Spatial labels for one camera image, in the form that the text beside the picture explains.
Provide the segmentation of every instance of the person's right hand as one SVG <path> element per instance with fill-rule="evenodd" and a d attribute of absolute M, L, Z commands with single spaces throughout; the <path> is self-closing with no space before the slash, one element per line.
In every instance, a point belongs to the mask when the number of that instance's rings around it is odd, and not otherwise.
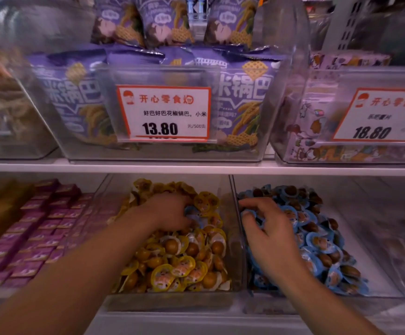
<path fill-rule="evenodd" d="M 241 208 L 258 211 L 266 218 L 261 230 L 250 212 L 241 214 L 252 254 L 263 272 L 276 284 L 290 274 L 306 272 L 291 222 L 277 204 L 270 197 L 243 199 L 238 203 Z"/>

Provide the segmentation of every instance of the hand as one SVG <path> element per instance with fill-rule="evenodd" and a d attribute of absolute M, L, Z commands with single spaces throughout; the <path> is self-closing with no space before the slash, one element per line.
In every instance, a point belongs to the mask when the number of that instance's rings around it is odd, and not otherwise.
<path fill-rule="evenodd" d="M 152 216 L 155 230 L 179 231 L 192 223 L 184 216 L 184 208 L 191 204 L 188 196 L 162 193 L 154 195 L 138 208 Z"/>
<path fill-rule="evenodd" d="M 277 204 L 269 197 L 244 199 L 238 203 L 242 208 L 258 210 L 258 214 L 266 218 L 264 233 L 250 212 L 241 214 L 252 254 L 264 273 L 278 285 L 290 274 L 306 272 L 291 222 Z"/>

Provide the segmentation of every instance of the pile of blue candy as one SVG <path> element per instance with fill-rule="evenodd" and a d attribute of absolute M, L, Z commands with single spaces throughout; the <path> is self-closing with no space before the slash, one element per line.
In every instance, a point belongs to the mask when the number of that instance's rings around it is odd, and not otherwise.
<path fill-rule="evenodd" d="M 323 201 L 313 189 L 295 186 L 272 188 L 267 184 L 237 194 L 239 200 L 248 197 L 272 197 L 292 223 L 306 266 L 329 289 L 340 295 L 368 295 L 368 281 L 355 268 L 356 259 L 344 250 L 345 240 L 337 221 L 321 214 Z M 249 211 L 263 228 L 265 218 L 253 210 Z M 247 252 L 251 266 L 250 287 L 278 290 L 263 274 L 249 247 Z"/>

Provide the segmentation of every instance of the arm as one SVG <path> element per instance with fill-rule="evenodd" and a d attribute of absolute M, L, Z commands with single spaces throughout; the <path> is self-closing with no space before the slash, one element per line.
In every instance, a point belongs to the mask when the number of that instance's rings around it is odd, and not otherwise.
<path fill-rule="evenodd" d="M 188 198 L 152 197 L 42 271 L 0 305 L 0 335 L 82 334 L 123 267 L 155 230 L 187 227 Z"/>
<path fill-rule="evenodd" d="M 239 204 L 258 209 L 266 217 L 266 233 L 263 233 L 251 213 L 242 214 L 249 246 L 260 267 L 278 285 L 313 334 L 384 334 L 309 272 L 300 256 L 291 223 L 272 199 L 244 199 Z"/>

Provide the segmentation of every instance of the red-bordered price tag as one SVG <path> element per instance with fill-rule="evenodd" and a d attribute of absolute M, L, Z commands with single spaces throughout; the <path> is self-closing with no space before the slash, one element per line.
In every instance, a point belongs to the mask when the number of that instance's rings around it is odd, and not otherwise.
<path fill-rule="evenodd" d="M 405 89 L 358 88 L 333 141 L 405 142 Z"/>
<path fill-rule="evenodd" d="M 118 85 L 131 141 L 205 142 L 210 132 L 210 87 Z"/>

